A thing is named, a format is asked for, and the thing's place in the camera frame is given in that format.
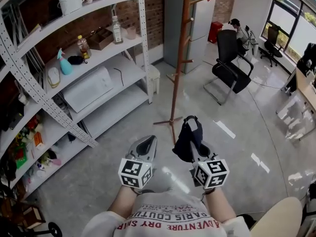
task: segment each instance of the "forearm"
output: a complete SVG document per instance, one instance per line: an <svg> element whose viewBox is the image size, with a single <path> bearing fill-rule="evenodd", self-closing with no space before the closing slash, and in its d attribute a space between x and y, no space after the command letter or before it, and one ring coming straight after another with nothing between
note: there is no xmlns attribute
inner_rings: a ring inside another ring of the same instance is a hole
<svg viewBox="0 0 316 237"><path fill-rule="evenodd" d="M132 191L130 187L121 186L118 191L117 197L111 204L108 211L115 212L123 218L128 218L135 203L137 195Z"/></svg>
<svg viewBox="0 0 316 237"><path fill-rule="evenodd" d="M216 188L214 192L206 195L205 198L209 213L215 220L223 223L229 219L236 218L236 214L221 188Z"/></svg>

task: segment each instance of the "mesh chair back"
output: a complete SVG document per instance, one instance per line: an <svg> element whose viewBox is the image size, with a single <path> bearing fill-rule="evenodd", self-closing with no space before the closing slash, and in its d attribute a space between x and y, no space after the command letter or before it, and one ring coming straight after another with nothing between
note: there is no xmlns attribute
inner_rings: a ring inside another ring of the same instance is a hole
<svg viewBox="0 0 316 237"><path fill-rule="evenodd" d="M273 45L276 45L278 37L278 28L269 26L268 28L268 41L271 42Z"/></svg>
<svg viewBox="0 0 316 237"><path fill-rule="evenodd" d="M224 62L231 62L238 55L238 46L234 30L222 30L217 34L217 46L219 59Z"/></svg>

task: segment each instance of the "orange box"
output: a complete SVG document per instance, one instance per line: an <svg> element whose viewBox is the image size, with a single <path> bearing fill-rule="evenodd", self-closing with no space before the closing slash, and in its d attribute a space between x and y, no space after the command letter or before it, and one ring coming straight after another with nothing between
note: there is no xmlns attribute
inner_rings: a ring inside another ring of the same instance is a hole
<svg viewBox="0 0 316 237"><path fill-rule="evenodd" d="M43 140L41 138L40 132L36 132L36 134L34 135L34 143L35 143L35 147L37 149L41 149L44 147L44 143L43 143Z"/></svg>

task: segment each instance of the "white cube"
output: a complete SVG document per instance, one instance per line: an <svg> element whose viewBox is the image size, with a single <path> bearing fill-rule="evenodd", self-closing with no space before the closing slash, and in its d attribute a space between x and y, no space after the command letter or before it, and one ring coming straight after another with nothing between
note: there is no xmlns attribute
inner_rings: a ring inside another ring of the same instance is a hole
<svg viewBox="0 0 316 237"><path fill-rule="evenodd" d="M122 185L142 189L153 176L153 166L148 162L122 159L118 176Z"/></svg>
<svg viewBox="0 0 316 237"><path fill-rule="evenodd" d="M224 185L228 174L228 166L223 159L199 161L195 165L194 177L205 190Z"/></svg>

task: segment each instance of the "wooden coat rack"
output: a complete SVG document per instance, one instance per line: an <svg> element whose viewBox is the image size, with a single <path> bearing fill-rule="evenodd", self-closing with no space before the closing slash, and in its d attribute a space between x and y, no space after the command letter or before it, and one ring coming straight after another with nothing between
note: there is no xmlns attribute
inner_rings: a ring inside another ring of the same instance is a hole
<svg viewBox="0 0 316 237"><path fill-rule="evenodd" d="M200 1L203 1L203 0L193 0L193 1L183 0L182 23L181 23L181 33L180 33L179 50L178 50L178 61L177 61L176 74L174 74L175 79L173 80L172 78L167 76L174 83L172 107L171 107L171 117L170 117L170 120L154 123L154 124L166 124L166 123L168 123L171 126L172 139L173 139L174 144L176 144L176 136L175 136L175 132L174 132L174 123L176 121L179 121L182 119L182 117L174 118L174 112L175 112L177 95L178 95L178 88L179 88L179 80L180 80L180 74L181 74L181 65L183 63L193 62L193 60L183 60L183 49L189 43L189 40L190 40L190 35L186 36L187 24L191 23L194 20L193 18L189 18L189 11L190 11L191 5L193 5L197 2L200 2Z"/></svg>

